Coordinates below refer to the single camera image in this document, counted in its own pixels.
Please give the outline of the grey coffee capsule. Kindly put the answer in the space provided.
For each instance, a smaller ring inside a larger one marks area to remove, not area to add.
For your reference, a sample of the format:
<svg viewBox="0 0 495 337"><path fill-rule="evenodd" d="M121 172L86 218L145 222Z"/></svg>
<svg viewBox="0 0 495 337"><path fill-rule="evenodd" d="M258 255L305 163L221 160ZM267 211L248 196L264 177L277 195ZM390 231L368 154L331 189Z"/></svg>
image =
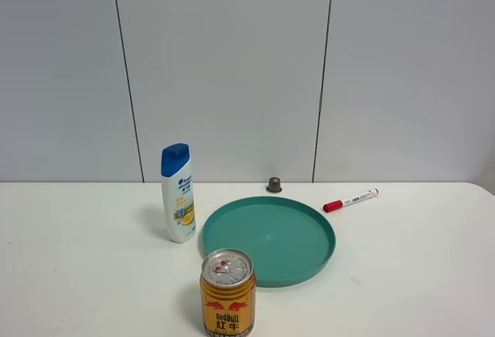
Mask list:
<svg viewBox="0 0 495 337"><path fill-rule="evenodd" d="M280 193L282 191L281 180L279 177L271 177L268 180L268 184L266 186L266 191L270 193Z"/></svg>

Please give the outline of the red whiteboard marker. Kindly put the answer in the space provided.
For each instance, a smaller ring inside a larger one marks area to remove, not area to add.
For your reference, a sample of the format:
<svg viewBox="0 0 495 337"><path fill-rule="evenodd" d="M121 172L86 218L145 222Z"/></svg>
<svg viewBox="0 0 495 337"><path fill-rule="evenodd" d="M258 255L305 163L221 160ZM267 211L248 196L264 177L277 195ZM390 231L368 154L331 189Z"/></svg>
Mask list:
<svg viewBox="0 0 495 337"><path fill-rule="evenodd" d="M378 189L368 189L365 192L359 193L347 199L340 199L323 205L323 211L325 213L331 213L338 209L342 209L347 206L351 206L362 201L372 199L379 194Z"/></svg>

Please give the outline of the white shampoo bottle blue cap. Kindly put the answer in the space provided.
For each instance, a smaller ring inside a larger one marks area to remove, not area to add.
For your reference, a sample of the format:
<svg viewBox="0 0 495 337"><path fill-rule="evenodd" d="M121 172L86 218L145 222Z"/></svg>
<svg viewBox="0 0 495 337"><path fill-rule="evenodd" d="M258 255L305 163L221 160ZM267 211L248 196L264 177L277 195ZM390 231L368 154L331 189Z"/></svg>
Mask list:
<svg viewBox="0 0 495 337"><path fill-rule="evenodd" d="M185 243L196 232L193 177L188 144L177 143L162 150L161 176L168 238L176 243Z"/></svg>

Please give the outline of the gold Red Bull can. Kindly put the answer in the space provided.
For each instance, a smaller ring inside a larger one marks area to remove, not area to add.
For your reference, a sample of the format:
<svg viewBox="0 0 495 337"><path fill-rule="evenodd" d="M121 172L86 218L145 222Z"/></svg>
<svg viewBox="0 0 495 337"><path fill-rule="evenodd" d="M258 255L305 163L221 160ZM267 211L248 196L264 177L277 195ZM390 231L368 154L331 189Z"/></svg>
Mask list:
<svg viewBox="0 0 495 337"><path fill-rule="evenodd" d="M248 336L254 328L256 275L251 258L220 249L202 263L200 295L208 336Z"/></svg>

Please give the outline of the teal round plate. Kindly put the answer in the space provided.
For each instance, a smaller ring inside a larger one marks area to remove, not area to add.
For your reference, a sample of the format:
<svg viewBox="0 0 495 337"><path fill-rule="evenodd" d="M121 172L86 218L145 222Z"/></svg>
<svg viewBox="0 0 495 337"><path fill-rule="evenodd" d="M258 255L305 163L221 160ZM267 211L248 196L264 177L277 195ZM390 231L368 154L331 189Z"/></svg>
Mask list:
<svg viewBox="0 0 495 337"><path fill-rule="evenodd" d="M281 288L316 276L336 249L328 219L304 203L277 196L238 199L215 210L201 230L206 254L234 248L254 262L257 286Z"/></svg>

